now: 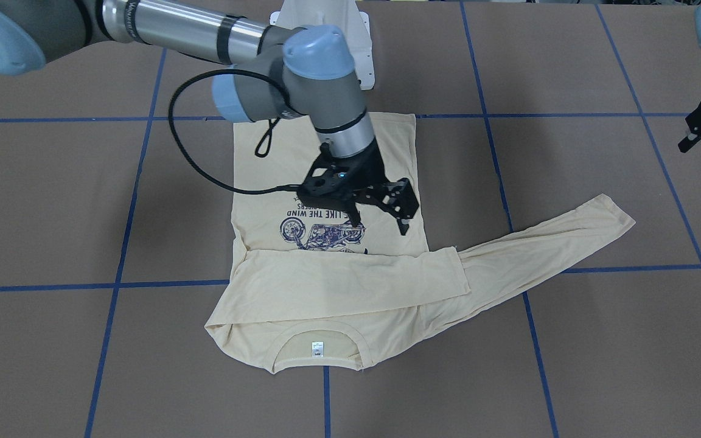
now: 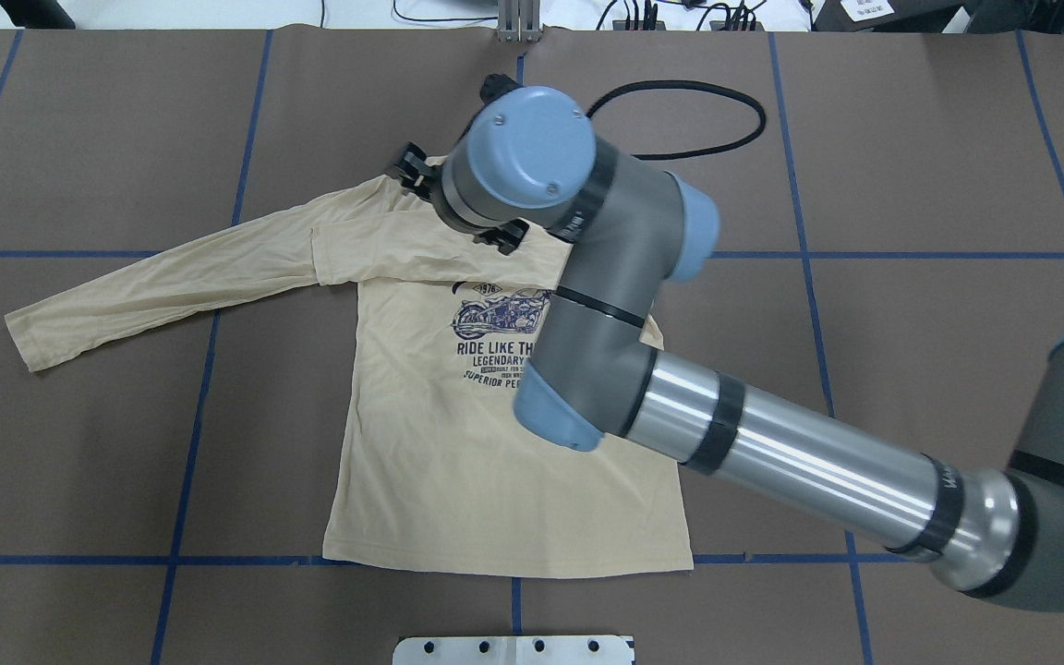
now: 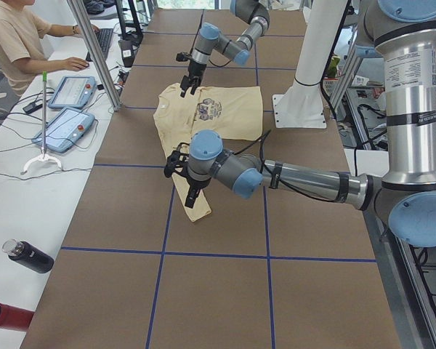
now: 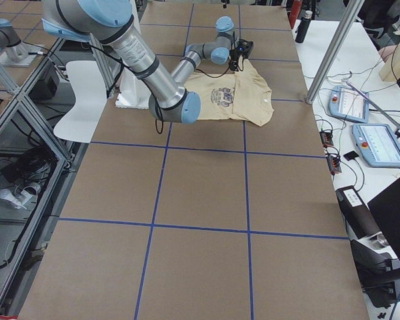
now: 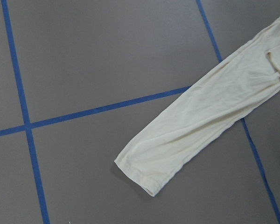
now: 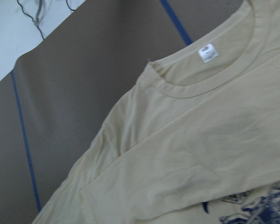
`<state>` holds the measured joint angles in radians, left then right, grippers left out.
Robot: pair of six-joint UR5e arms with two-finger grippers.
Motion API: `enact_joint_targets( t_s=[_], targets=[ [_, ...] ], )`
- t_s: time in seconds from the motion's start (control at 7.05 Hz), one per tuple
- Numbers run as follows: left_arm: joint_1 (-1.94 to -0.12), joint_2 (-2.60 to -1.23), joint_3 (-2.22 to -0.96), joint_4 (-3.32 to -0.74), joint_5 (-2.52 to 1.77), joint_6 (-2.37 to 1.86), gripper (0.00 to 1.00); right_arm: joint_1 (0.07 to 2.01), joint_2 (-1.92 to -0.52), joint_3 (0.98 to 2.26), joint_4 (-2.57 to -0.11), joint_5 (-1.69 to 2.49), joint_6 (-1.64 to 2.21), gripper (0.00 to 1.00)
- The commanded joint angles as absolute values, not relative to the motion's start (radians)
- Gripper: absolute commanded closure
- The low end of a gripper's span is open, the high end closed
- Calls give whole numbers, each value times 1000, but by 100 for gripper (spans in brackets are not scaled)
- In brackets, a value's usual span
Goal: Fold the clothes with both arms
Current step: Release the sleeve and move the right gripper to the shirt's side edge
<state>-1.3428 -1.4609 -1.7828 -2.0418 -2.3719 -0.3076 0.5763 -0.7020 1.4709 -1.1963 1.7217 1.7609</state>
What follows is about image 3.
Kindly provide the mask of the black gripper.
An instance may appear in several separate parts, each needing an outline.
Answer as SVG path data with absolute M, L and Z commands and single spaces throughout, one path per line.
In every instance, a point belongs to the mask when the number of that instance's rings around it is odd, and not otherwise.
M 195 180 L 191 177 L 187 178 L 187 183 L 189 184 L 189 190 L 185 199 L 185 207 L 193 208 L 195 200 L 198 197 L 202 189 L 208 186 L 208 180 Z
M 180 83 L 180 97 L 185 97 L 186 92 L 190 85 L 191 95 L 195 94 L 197 88 L 201 85 L 204 72 L 206 70 L 206 65 L 203 63 L 198 63 L 194 60 L 189 62 L 188 66 L 188 76 L 183 76 Z

